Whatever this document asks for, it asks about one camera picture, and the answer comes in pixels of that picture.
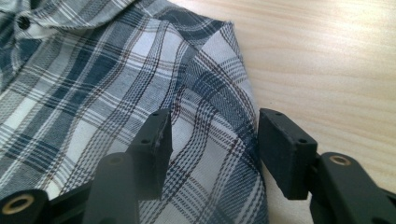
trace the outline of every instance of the plaid fabric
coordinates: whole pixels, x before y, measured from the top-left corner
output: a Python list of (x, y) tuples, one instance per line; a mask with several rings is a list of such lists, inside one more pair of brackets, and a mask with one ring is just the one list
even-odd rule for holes
[(160, 0), (4, 2), (1, 198), (86, 183), (171, 108), (163, 198), (140, 203), (142, 223), (267, 222), (257, 109), (231, 23)]

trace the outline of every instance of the plaid shirt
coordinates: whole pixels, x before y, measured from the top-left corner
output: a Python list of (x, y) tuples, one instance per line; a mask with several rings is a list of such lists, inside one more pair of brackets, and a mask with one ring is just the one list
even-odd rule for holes
[(164, 0), (30, 2), (0, 1), (0, 198), (81, 186), (171, 108), (163, 198), (140, 203), (141, 221), (267, 222), (257, 109), (230, 22)]

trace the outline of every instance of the black plastic part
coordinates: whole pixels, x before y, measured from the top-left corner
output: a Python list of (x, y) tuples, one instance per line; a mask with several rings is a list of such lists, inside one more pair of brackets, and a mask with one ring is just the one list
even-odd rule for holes
[(283, 195), (305, 200), (305, 176), (317, 154), (315, 139), (287, 116), (270, 109), (260, 110), (258, 139), (260, 157)]
[(18, 20), (17, 20), (17, 24), (22, 30), (26, 30), (26, 29), (28, 29), (30, 27), (29, 18), (27, 18), (27, 17), (19, 17)]
[(315, 196), (311, 199), (309, 209), (311, 210), (311, 216), (314, 223), (320, 224), (334, 224), (335, 215), (332, 209), (326, 203), (321, 203), (320, 200), (316, 199)]
[(169, 109), (152, 113), (126, 153), (134, 160), (134, 175), (139, 200), (162, 196), (169, 159), (172, 154), (172, 124)]
[(396, 223), (392, 202), (354, 159), (339, 153), (324, 153), (318, 164), (318, 176), (326, 187), (324, 191), (336, 223)]
[(132, 158), (114, 153), (102, 158), (96, 169), (82, 223), (139, 223)]
[(82, 222), (91, 185), (92, 182), (90, 181), (50, 201), (53, 224), (76, 224)]
[(46, 191), (29, 189), (0, 201), (0, 223), (49, 224), (52, 218)]

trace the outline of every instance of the metal ring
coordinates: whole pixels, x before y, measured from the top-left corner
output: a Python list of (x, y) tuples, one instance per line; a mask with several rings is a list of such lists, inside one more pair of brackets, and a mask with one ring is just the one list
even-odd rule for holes
[[(25, 200), (22, 204), (19, 204), (17, 206), (13, 206), (17, 201), (20, 200)], [(29, 207), (33, 202), (35, 201), (35, 198), (31, 194), (22, 194), (18, 197), (15, 197), (11, 199), (8, 203), (6, 203), (3, 206), (2, 212), (4, 215), (13, 215), (16, 213), (19, 213), (20, 211), (24, 210), (25, 208)]]
[(348, 166), (351, 164), (350, 160), (343, 156), (330, 156), (330, 160), (338, 165)]

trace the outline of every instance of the wood grain surface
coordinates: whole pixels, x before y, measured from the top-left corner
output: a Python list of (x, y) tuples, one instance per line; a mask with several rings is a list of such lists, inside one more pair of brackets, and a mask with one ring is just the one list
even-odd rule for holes
[[(396, 192), (394, 1), (171, 2), (233, 21), (258, 106), (285, 113), (318, 141), (319, 153), (355, 158), (379, 187)], [(280, 199), (268, 189), (271, 207)]]

